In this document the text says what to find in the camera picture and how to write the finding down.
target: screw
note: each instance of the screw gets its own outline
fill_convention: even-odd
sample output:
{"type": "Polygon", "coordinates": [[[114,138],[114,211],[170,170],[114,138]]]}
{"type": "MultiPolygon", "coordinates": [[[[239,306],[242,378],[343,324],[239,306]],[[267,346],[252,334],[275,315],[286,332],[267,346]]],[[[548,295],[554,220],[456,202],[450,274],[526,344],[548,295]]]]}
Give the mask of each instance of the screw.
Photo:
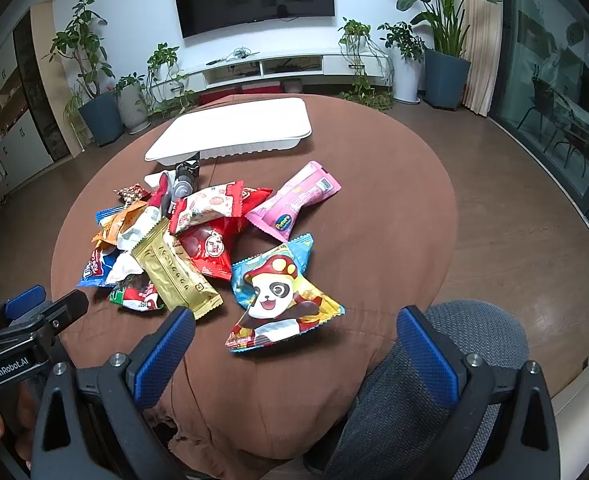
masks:
{"type": "Polygon", "coordinates": [[[54,367],[52,368],[52,370],[54,370],[55,375],[63,375],[63,373],[67,369],[68,369],[68,365],[63,362],[55,364],[54,367]]]}
{"type": "Polygon", "coordinates": [[[528,361],[525,364],[525,369],[528,370],[530,374],[538,374],[541,371],[541,365],[536,361],[528,361]]]}
{"type": "Polygon", "coordinates": [[[483,364],[483,358],[476,353],[466,355],[465,360],[469,363],[470,366],[473,366],[475,368],[483,364]]]}
{"type": "Polygon", "coordinates": [[[126,362],[126,354],[121,354],[121,352],[117,352],[110,356],[110,366],[119,367],[123,363],[126,362]]]}

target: cartoon panda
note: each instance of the cartoon panda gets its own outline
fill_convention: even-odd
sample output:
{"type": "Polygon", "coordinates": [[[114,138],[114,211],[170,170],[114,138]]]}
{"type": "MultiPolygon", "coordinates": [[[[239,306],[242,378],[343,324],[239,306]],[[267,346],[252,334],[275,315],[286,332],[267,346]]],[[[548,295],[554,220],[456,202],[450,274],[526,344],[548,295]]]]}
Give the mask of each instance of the cartoon panda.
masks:
{"type": "Polygon", "coordinates": [[[304,332],[318,324],[298,318],[319,314],[321,297],[306,300],[297,291],[297,267],[290,256],[275,254],[263,266],[245,273],[255,299],[238,326],[253,331],[254,346],[264,346],[304,332]]]}

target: gold snack package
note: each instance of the gold snack package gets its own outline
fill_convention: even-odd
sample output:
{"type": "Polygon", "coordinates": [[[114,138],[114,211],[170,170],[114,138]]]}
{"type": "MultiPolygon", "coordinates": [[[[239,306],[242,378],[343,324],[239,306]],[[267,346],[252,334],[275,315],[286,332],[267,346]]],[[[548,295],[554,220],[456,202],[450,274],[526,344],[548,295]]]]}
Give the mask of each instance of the gold snack package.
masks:
{"type": "Polygon", "coordinates": [[[187,255],[185,260],[177,254],[175,239],[168,233],[169,224],[167,218],[161,219],[133,248],[132,256],[148,273],[169,310],[183,305],[193,312],[194,319],[199,319],[222,304],[223,299],[187,255]]]}
{"type": "Polygon", "coordinates": [[[147,206],[147,202],[139,200],[127,206],[123,211],[119,211],[119,213],[116,213],[107,222],[101,224],[101,231],[92,238],[92,241],[98,242],[101,240],[111,245],[116,245],[118,234],[128,230],[137,221],[137,218],[139,218],[147,206]]]}

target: pile of snacks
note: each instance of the pile of snacks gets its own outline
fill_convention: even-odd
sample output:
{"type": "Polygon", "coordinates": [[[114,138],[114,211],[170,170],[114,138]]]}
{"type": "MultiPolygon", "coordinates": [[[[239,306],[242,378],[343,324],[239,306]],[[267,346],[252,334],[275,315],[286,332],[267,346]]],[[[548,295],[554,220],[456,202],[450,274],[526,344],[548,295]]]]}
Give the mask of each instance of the pile of snacks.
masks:
{"type": "Polygon", "coordinates": [[[318,162],[272,198],[272,189],[242,180],[196,190],[197,176],[198,162],[189,161],[164,171],[152,193],[140,184],[116,190],[125,205],[97,213],[79,286],[109,286],[110,301],[132,311],[183,305],[199,319],[223,303],[206,276],[231,281],[245,309],[225,342],[233,352],[270,346],[345,313],[303,276],[312,236],[288,241],[303,206],[341,189],[318,162]],[[250,223],[283,243],[232,264],[230,250],[250,223]]]}

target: barcode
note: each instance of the barcode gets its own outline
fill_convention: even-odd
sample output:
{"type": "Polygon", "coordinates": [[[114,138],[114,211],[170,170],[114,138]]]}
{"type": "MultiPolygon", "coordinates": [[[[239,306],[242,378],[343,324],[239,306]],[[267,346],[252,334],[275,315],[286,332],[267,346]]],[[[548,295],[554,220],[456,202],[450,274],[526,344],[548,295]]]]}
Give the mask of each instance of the barcode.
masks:
{"type": "Polygon", "coordinates": [[[319,180],[317,182],[317,186],[322,191],[330,191],[330,190],[332,190],[332,184],[330,184],[329,180],[327,178],[325,178],[325,177],[322,178],[321,180],[319,180]]]}

